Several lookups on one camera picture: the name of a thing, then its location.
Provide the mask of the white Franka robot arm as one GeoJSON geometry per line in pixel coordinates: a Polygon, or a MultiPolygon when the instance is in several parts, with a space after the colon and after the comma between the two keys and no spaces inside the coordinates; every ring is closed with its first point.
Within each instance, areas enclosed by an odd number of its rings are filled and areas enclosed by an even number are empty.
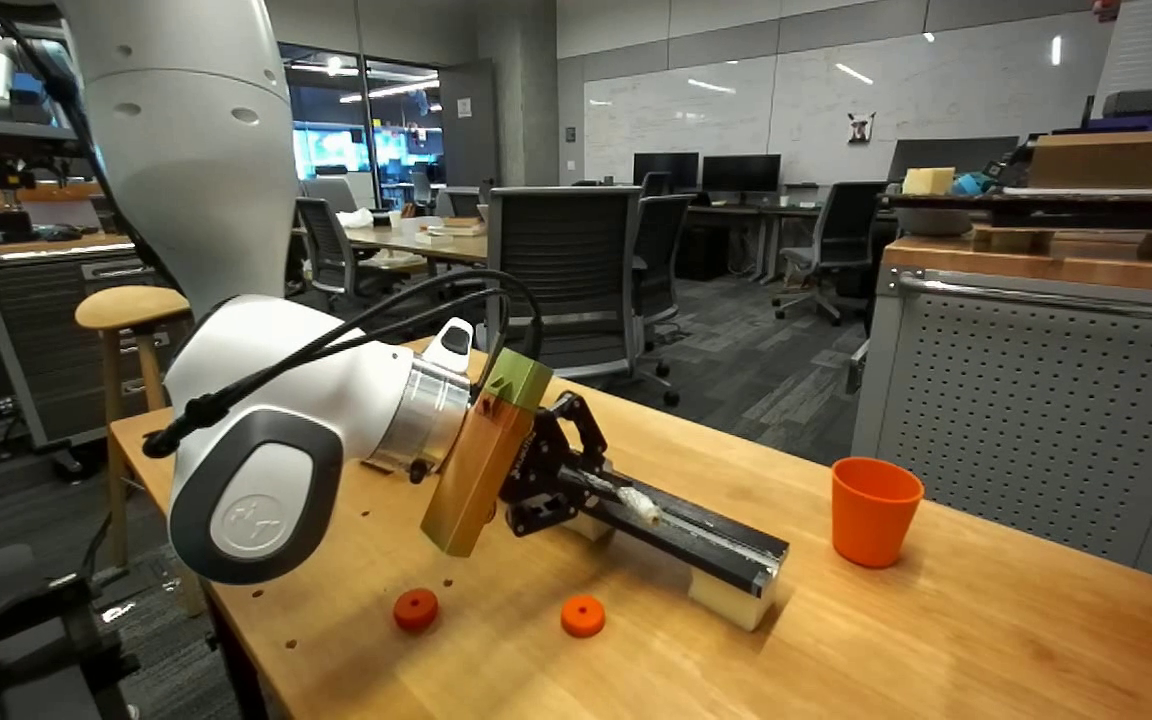
{"type": "Polygon", "coordinates": [[[579,514],[532,434],[489,425],[490,384],[448,345],[393,345],[282,296],[292,102],[263,0],[59,0],[79,118],[107,198],[197,311],[169,368],[169,533],[221,585],[263,585],[324,541],[352,462],[433,474],[425,533],[463,556],[501,518],[534,533],[579,514]]]}

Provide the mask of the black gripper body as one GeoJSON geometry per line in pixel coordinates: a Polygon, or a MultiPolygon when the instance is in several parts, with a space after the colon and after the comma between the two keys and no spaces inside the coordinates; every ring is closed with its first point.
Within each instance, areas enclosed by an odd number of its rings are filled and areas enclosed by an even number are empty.
{"type": "Polygon", "coordinates": [[[509,474],[501,501],[517,536],[563,526],[591,504],[588,474],[603,469],[608,442],[585,397],[559,392],[534,415],[532,442],[509,474]]]}

